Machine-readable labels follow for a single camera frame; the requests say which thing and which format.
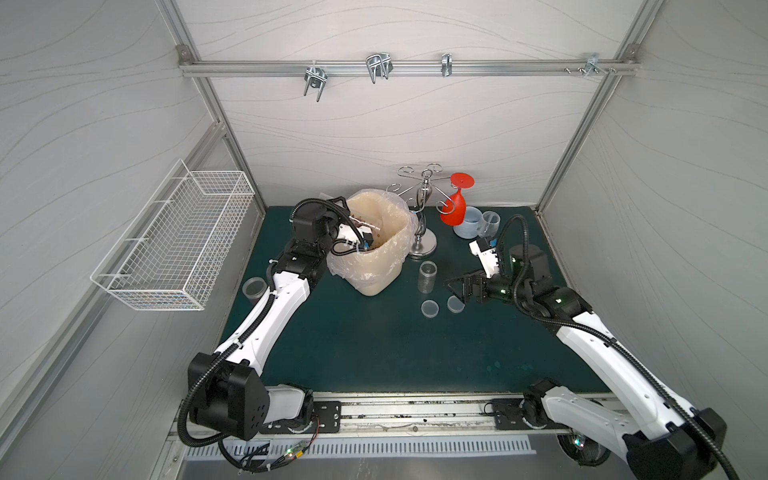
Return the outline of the jar with dried flowers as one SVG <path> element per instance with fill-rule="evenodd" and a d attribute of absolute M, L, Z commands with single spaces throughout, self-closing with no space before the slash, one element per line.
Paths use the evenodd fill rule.
<path fill-rule="evenodd" d="M 422 294 L 430 294 L 434 290 L 437 276 L 437 265 L 430 260 L 420 263 L 417 289 Z"/>

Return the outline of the clear plastic jar lid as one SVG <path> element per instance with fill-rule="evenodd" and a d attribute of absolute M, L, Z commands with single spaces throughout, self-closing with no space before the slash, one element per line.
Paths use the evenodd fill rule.
<path fill-rule="evenodd" d="M 420 311 L 425 318 L 435 318 L 440 311 L 439 304 L 431 299 L 425 300 L 420 306 Z"/>

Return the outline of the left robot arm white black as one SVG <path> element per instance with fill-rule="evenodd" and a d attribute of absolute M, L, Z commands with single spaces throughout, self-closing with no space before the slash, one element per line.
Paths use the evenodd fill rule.
<path fill-rule="evenodd" d="M 264 424 L 283 422 L 303 430 L 312 422 L 309 389 L 266 386 L 261 375 L 277 339 L 317 286 L 328 255 L 362 253 L 372 238 L 355 226 L 344 197 L 308 198 L 291 213 L 293 237 L 265 275 L 267 286 L 237 330 L 211 353 L 199 353 L 187 370 L 188 393 L 180 404 L 177 432 L 188 447 L 236 437 L 252 439 Z"/>

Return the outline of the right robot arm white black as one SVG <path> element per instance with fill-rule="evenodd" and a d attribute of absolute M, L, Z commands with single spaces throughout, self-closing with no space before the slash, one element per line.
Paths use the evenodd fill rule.
<path fill-rule="evenodd" d="M 447 281 L 461 301 L 499 300 L 537 321 L 575 352 L 624 406 L 617 412 L 545 378 L 533 384 L 518 410 L 531 429 L 557 424 L 561 450 L 581 466 L 597 467 L 610 455 L 621 458 L 637 479 L 702 479 L 722 468 L 738 473 L 723 450 L 725 420 L 698 408 L 653 374 L 605 326 L 575 290 L 557 285 L 546 254 L 530 242 L 526 219 L 516 214 L 522 242 L 508 249 L 501 229 L 493 239 L 475 237 L 471 253 L 479 270 Z"/>

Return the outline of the chrome glass holder stand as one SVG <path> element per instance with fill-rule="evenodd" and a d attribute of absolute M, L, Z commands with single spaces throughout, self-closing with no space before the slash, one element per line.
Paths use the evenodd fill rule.
<path fill-rule="evenodd" d="M 417 171 L 412 166 L 401 166 L 397 170 L 401 178 L 415 180 L 416 183 L 404 188 L 400 183 L 393 183 L 386 188 L 387 192 L 395 193 L 405 199 L 406 194 L 413 193 L 409 201 L 413 204 L 410 211 L 416 215 L 418 227 L 410 247 L 409 257 L 414 260 L 422 260 L 431 255 L 437 247 L 437 238 L 432 230 L 427 227 L 426 210 L 432 194 L 437 191 L 441 198 L 435 208 L 446 200 L 449 195 L 436 185 L 437 181 L 449 180 L 450 176 L 443 173 L 443 168 L 438 163 L 429 163 L 422 170 Z"/>

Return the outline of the cream trash bin with bag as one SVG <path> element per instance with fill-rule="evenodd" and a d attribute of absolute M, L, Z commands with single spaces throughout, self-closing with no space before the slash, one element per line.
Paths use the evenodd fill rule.
<path fill-rule="evenodd" d="M 327 257 L 328 270 L 365 296 L 375 296 L 401 273 L 419 222 L 398 195 L 363 189 L 347 200 L 351 216 L 373 225 L 373 248 L 350 255 Z"/>

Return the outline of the clear wine glass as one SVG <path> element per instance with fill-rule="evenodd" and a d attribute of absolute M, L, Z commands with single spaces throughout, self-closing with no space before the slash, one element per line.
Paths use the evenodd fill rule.
<path fill-rule="evenodd" d="M 501 217 L 495 211 L 484 211 L 478 223 L 478 236 L 480 238 L 495 238 L 500 228 Z"/>

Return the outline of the red plastic wine glass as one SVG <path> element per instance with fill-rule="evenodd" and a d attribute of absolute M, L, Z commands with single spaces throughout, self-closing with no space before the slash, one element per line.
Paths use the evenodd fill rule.
<path fill-rule="evenodd" d="M 456 191 L 438 206 L 438 212 L 444 224 L 455 227 L 463 223 L 466 215 L 463 191 L 472 188 L 475 180 L 469 174 L 457 172 L 451 175 L 450 182 Z"/>

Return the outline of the metal hook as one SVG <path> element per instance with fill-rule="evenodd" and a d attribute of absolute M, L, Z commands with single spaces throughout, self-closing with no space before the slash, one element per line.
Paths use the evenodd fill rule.
<path fill-rule="evenodd" d="M 303 95 L 307 96 L 310 90 L 315 90 L 315 101 L 319 102 L 328 81 L 326 71 L 318 66 L 310 66 L 305 70 L 304 81 Z"/>
<path fill-rule="evenodd" d="M 368 56 L 365 66 L 371 82 L 375 84 L 379 78 L 388 80 L 393 70 L 392 58 L 389 53 L 375 53 Z"/>
<path fill-rule="evenodd" d="M 448 78 L 452 75 L 453 57 L 450 53 L 444 53 L 441 57 L 441 75 Z"/>

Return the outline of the white vent strip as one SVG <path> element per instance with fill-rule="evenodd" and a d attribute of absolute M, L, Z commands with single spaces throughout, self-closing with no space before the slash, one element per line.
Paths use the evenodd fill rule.
<path fill-rule="evenodd" d="M 272 439 L 267 441 L 227 441 L 230 455 L 240 458 L 258 447 L 269 446 L 262 458 L 277 458 L 299 442 L 298 439 Z M 434 436 L 434 437 L 332 437 L 318 438 L 305 453 L 308 459 L 347 458 L 471 458 L 512 455 L 535 455 L 527 435 L 491 436 Z M 217 446 L 194 448 L 188 451 L 187 461 L 224 460 Z"/>

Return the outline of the metal hook right end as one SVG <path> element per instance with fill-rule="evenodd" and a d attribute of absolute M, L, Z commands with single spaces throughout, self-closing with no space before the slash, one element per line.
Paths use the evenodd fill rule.
<path fill-rule="evenodd" d="M 576 76 L 580 76 L 582 78 L 587 78 L 587 77 L 590 77 L 590 76 L 606 77 L 606 76 L 615 75 L 617 73 L 617 70 L 615 68 L 613 68 L 613 67 L 604 67 L 600 63 L 599 56 L 597 54 L 592 54 L 591 56 L 589 56 L 585 60 L 585 62 L 584 62 L 584 64 L 582 66 L 580 66 L 580 67 L 578 67 L 576 69 L 571 69 L 571 68 L 566 67 L 564 69 L 564 72 L 567 75 L 571 75 L 571 76 L 576 75 Z"/>

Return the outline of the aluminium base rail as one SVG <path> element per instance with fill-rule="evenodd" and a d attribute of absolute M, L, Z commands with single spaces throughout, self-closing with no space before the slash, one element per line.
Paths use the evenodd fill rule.
<path fill-rule="evenodd" d="M 317 392 L 318 402 L 341 404 L 341 435 L 495 434 L 491 402 L 517 405 L 521 393 L 511 392 Z"/>

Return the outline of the aluminium top rail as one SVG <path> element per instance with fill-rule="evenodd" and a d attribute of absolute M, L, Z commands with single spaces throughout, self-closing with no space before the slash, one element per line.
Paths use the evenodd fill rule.
<path fill-rule="evenodd" d="M 586 59 L 570 60 L 461 60 L 453 57 L 453 77 L 486 76 L 571 76 L 566 67 L 576 69 Z M 640 70 L 638 62 L 622 62 L 600 59 L 604 67 L 613 67 L 615 75 L 634 75 Z M 392 60 L 391 77 L 443 77 L 441 59 Z M 363 60 L 315 60 L 315 61 L 199 61 L 182 65 L 185 77 L 235 78 L 274 77 L 302 78 L 310 66 L 323 68 L 329 78 L 367 77 Z"/>

